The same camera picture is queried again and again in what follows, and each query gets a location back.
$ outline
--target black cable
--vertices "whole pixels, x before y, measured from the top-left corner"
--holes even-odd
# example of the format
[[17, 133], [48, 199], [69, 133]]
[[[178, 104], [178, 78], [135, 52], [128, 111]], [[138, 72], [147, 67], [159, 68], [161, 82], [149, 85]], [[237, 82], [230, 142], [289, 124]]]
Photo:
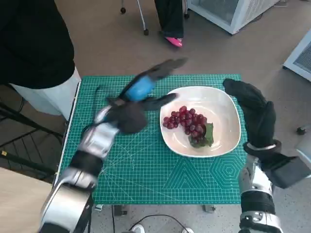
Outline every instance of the black cable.
[[111, 206], [111, 215], [112, 215], [113, 233], [115, 233], [116, 232], [116, 226], [115, 226], [115, 215], [113, 213], [113, 205]]
[[92, 208], [89, 210], [89, 218], [87, 224], [87, 233], [91, 233], [91, 223], [92, 223]]
[[[18, 110], [17, 110], [17, 112], [18, 113], [20, 113], [21, 112], [21, 110], [23, 109], [23, 107], [24, 107], [24, 103], [25, 103], [25, 99], [23, 98], [23, 97], [21, 97], [21, 102], [20, 102], [20, 106], [19, 106], [19, 108], [18, 108]], [[5, 119], [7, 119], [8, 117], [3, 117], [3, 118], [1, 118], [0, 119], [0, 122], [1, 121], [3, 121], [3, 120], [5, 120]]]
[[[93, 103], [92, 103], [93, 121], [94, 121], [95, 116], [96, 116], [97, 92], [98, 92], [100, 89], [102, 89], [103, 87], [104, 87], [104, 85], [99, 85], [99, 86], [96, 88], [95, 92], [94, 92], [94, 96], [93, 96], [94, 99], [93, 99]], [[82, 131], [81, 131], [81, 138], [83, 137], [83, 135], [85, 134], [85, 132], [88, 131], [91, 127], [96, 127], [96, 126], [100, 125], [101, 123], [102, 123], [102, 122], [99, 122], [99, 123], [96, 123], [96, 124], [95, 124], [94, 122], [92, 122], [92, 123], [86, 125], [86, 126], [82, 129]]]
[[155, 216], [166, 216], [166, 217], [170, 217], [170, 218], [174, 219], [183, 229], [185, 229], [187, 233], [189, 233], [188, 230], [186, 229], [186, 227], [185, 227], [183, 224], [181, 224], [176, 218], [174, 218], [173, 216], [170, 216], [170, 215], [147, 215], [147, 216], [143, 217], [141, 220], [139, 220], [138, 222], [134, 223], [134, 225], [131, 226], [131, 228], [129, 229], [129, 231], [131, 231], [131, 229], [132, 229], [136, 224], [139, 224], [139, 223], [140, 223], [141, 221], [143, 221], [145, 218], [148, 218], [148, 217], [155, 217]]
[[259, 16], [257, 16], [256, 18], [254, 18], [252, 21], [250, 21], [249, 23], [255, 23], [257, 22], [258, 20], [260, 20], [263, 16], [263, 13], [261, 13]]

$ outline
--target blue robotic finger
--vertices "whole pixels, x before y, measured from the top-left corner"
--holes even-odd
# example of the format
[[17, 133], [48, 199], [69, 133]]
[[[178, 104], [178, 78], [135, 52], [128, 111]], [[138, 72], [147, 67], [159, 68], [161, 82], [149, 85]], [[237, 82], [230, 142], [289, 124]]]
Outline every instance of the blue robotic finger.
[[142, 72], [122, 90], [119, 98], [124, 101], [144, 100], [152, 92], [156, 81], [170, 75], [174, 69], [183, 66], [186, 61], [186, 58], [170, 59]]

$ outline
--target gray floor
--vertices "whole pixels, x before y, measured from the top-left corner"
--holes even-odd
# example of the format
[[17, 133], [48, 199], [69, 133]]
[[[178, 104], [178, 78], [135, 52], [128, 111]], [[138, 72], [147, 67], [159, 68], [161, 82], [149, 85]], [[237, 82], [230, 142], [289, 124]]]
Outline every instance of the gray floor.
[[[287, 8], [272, 8], [261, 20], [230, 36], [196, 13], [185, 22], [182, 49], [175, 49], [158, 35], [159, 25], [152, 0], [141, 1], [149, 36], [142, 34], [134, 0], [126, 0], [127, 13], [120, 15], [120, 2], [104, 0], [56, 0], [75, 46], [80, 75], [137, 74], [168, 58], [188, 57], [177, 73], [239, 73], [245, 82], [260, 88], [274, 101], [277, 112], [276, 137], [284, 152], [295, 155], [299, 141], [295, 129], [311, 122], [311, 83], [282, 63], [311, 25], [311, 3], [291, 0]], [[63, 119], [37, 113], [26, 105], [23, 113], [61, 131]], [[311, 229], [311, 179], [276, 191], [277, 213], [285, 233], [309, 233]], [[116, 218], [116, 232], [127, 230], [147, 214], [170, 214], [196, 233], [237, 233], [239, 206], [218, 206], [205, 214], [200, 206], [130, 206], [128, 216]], [[158, 217], [143, 222], [147, 232], [178, 233], [173, 221]], [[93, 213], [92, 230], [111, 233], [111, 209]]]

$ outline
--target white sneaker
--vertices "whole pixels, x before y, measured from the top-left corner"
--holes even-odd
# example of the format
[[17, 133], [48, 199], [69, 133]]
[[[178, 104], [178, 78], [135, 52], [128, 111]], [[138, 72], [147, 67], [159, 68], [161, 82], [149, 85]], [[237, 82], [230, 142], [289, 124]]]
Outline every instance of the white sneaker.
[[189, 233], [194, 233], [193, 229], [189, 228], [189, 227], [186, 227], [187, 231]]
[[140, 224], [135, 225], [131, 231], [135, 232], [135, 233], [145, 233], [145, 229], [143, 226], [141, 226]]

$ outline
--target white cloth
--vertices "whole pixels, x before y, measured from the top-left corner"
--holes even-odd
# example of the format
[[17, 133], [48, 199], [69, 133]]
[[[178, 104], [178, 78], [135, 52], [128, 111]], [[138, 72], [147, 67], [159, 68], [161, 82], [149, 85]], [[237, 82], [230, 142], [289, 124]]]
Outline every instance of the white cloth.
[[52, 115], [63, 115], [66, 120], [69, 120], [76, 88], [80, 80], [77, 68], [75, 68], [73, 75], [66, 82], [55, 87], [30, 89], [15, 84], [11, 85], [37, 111]]

